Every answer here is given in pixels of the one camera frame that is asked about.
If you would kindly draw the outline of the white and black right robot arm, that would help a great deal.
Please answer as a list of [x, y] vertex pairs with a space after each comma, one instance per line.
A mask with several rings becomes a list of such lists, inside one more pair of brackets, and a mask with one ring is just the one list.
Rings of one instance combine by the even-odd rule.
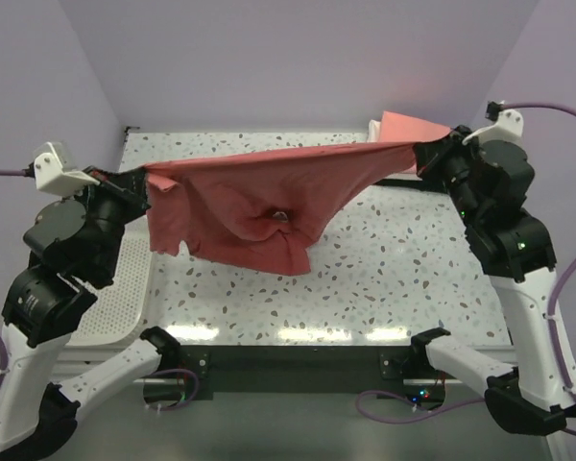
[[413, 357], [481, 395], [508, 433], [568, 432], [568, 419], [576, 418], [576, 362], [558, 302], [564, 281], [547, 227], [523, 206], [535, 177], [525, 151], [458, 129], [414, 152], [419, 177], [442, 184], [462, 219], [500, 300], [516, 364], [492, 359], [443, 328], [413, 338]]

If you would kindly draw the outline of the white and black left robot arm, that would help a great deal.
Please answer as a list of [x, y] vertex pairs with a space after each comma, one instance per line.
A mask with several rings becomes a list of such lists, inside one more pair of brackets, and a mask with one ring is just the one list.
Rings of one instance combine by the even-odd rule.
[[126, 226], [148, 210], [146, 172], [94, 167], [86, 183], [46, 206], [23, 240], [30, 257], [12, 282], [0, 330], [0, 460], [41, 460], [65, 445], [88, 413], [133, 381], [174, 372], [177, 339], [142, 331], [86, 373], [55, 382], [57, 360], [97, 292], [111, 286]]

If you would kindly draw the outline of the red t-shirt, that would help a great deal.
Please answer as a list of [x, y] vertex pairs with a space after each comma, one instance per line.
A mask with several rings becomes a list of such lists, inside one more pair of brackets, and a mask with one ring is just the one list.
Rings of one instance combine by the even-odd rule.
[[415, 163], [411, 142], [351, 143], [148, 163], [153, 252], [299, 276], [308, 249], [366, 187]]

